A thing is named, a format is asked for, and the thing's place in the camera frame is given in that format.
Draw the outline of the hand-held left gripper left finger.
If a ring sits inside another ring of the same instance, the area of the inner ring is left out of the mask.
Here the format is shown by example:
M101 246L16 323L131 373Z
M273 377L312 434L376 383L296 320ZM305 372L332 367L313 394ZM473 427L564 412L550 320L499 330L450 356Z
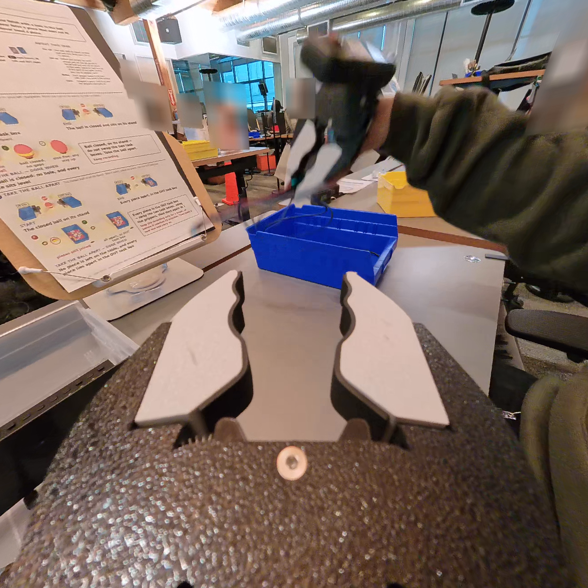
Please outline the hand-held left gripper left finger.
M243 275L230 270L173 318L135 416L139 428L181 424L213 433L254 395L245 328Z

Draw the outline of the yellow plastic bin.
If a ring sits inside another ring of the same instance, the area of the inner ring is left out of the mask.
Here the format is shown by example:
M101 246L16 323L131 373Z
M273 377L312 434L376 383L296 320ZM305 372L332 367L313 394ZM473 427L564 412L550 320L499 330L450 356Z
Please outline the yellow plastic bin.
M219 156L219 150L213 147L210 141L196 140L181 142L183 149L186 151L190 160L202 160L216 158Z
M376 202L398 218L436 217L428 193L409 184L405 171L389 171L378 178Z

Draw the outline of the black lamp stand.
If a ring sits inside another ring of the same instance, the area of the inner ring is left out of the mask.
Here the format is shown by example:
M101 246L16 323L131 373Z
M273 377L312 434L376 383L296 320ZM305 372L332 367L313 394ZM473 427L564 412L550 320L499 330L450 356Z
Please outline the black lamp stand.
M489 26L491 20L496 13L501 13L509 10L515 1L484 1L473 6L470 13L475 17L484 17L484 24L482 26L481 35L477 44L476 52L474 55L474 63L476 68L480 68L480 57L483 50L486 37L488 35Z

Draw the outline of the person's green jacket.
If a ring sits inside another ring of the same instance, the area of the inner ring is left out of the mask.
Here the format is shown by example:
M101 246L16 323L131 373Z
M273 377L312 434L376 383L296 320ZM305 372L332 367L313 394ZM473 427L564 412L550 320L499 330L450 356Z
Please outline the person's green jacket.
M575 587L587 587L587 366L545 376L522 404L520 441L548 498Z

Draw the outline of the black office chair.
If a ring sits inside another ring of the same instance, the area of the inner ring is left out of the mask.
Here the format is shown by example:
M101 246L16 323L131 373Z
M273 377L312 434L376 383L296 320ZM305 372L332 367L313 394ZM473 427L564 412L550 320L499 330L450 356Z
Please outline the black office chair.
M551 302L556 295L570 298L587 306L587 294L571 289L562 283L527 275L512 261L507 260L504 278L508 285L502 295L506 308L505 328L510 335L566 354L567 358L577 364L587 361L587 317L570 313L529 310L515 295L519 284L524 284L533 294L540 298L547 295Z

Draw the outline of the person's right hand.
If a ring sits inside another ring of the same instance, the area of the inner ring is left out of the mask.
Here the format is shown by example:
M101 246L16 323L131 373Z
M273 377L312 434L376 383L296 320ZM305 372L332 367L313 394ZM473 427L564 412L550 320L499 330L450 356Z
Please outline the person's right hand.
M367 151L378 151L384 145L390 131L394 98L393 95L385 95L378 99L360 154Z

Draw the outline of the wooden instruction board with stand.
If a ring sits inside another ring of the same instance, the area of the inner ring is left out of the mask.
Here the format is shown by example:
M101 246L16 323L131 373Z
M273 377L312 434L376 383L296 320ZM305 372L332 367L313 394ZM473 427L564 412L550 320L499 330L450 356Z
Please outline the wooden instruction board with stand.
M199 280L181 259L218 214L182 145L152 130L83 10L1 1L1 254L47 298L118 319Z

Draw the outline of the black ceiling speaker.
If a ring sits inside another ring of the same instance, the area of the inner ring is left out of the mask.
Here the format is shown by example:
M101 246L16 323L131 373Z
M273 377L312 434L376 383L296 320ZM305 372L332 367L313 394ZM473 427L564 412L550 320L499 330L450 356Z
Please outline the black ceiling speaker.
M179 21L175 17L159 19L156 24L159 39L162 43L168 45L178 45L182 43Z

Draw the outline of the black braided cable blue plug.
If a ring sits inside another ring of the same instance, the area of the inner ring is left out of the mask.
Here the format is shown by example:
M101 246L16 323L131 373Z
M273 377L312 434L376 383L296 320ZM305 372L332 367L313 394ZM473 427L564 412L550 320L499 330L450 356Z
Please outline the black braided cable blue plug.
M251 226L263 215L286 210L291 205L299 208L304 205L329 206L338 189L333 181L321 180L313 185L301 178L293 178L280 188L243 200L238 205L238 219L241 224Z

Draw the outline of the person's right forearm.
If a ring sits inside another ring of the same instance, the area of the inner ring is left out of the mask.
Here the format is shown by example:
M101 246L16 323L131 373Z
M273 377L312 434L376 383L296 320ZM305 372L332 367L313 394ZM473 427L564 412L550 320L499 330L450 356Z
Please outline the person's right forearm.
M587 129L531 135L482 88L381 99L381 149L438 217L503 245L525 272L587 293Z

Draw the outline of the wooden-top long desk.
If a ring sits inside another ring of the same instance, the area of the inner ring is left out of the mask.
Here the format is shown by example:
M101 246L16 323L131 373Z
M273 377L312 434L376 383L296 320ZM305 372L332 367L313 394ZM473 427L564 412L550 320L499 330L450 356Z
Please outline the wooden-top long desk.
M191 164L203 181L224 176L228 173L243 176L245 172L258 170L258 157L262 158L271 153L272 150L269 148L255 147L224 152L216 157L192 160Z

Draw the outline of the silver ventilation duct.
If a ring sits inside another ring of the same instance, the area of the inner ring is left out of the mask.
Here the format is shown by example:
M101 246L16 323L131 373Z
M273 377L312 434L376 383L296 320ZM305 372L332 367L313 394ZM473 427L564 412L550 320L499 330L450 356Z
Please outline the silver ventilation duct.
M242 44L337 19L342 25L335 25L335 31L351 32L470 4L475 1L244 1L213 14L213 19Z

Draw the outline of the white paper sheets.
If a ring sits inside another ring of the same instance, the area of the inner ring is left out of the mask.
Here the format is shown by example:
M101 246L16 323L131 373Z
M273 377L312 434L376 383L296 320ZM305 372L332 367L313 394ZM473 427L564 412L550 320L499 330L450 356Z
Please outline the white paper sheets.
M342 194L354 194L378 181L378 177L367 176L362 179L342 178L337 182Z

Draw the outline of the wooden standing desk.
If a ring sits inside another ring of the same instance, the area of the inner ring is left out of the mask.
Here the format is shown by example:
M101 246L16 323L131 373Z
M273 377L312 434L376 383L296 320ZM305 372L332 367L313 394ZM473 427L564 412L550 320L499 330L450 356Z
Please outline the wooden standing desk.
M534 84L537 78L543 77L545 70L526 70L523 72L508 72L503 74L481 75L464 78L441 80L442 88L467 88L470 86L485 87L495 93L508 92L527 85Z

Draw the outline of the clear plastic bin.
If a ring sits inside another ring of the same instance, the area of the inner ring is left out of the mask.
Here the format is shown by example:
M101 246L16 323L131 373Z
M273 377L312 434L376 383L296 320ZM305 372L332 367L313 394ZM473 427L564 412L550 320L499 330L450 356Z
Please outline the clear plastic bin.
M1 424L105 360L138 345L77 301L55 302L1 327Z

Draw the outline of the blue plastic bin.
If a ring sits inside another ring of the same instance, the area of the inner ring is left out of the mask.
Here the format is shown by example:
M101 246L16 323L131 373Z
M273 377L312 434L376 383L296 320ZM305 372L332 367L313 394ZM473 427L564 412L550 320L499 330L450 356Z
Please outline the blue plastic bin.
M396 215L294 204L246 231L258 268L335 289L348 272L376 286L399 238Z

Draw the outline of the orange traffic cone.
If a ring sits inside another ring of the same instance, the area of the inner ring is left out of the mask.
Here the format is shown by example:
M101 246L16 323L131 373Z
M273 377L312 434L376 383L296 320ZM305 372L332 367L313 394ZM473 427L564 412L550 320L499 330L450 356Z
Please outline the orange traffic cone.
M229 166L231 170L224 174L225 197L222 199L222 203L229 206L237 205L245 185L243 172L239 167L236 168L233 162L227 161L224 165Z

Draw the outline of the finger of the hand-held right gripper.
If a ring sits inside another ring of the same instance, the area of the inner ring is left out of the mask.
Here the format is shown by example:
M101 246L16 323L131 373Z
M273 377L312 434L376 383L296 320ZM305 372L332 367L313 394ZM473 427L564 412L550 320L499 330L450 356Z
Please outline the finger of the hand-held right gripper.
M293 204L298 207L311 204L311 195L317 189L328 186L329 178L339 164L342 154L343 150L337 143L326 143L320 147L310 168L295 175Z
M318 152L318 131L315 119L298 120L286 163L285 187L293 189L293 180L300 171L307 171Z

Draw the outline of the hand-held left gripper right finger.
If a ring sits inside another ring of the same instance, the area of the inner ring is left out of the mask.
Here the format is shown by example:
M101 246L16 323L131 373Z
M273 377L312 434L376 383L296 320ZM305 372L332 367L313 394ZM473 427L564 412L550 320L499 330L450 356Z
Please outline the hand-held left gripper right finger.
M348 428L393 442L401 424L444 430L449 416L408 314L355 272L343 276L332 405Z

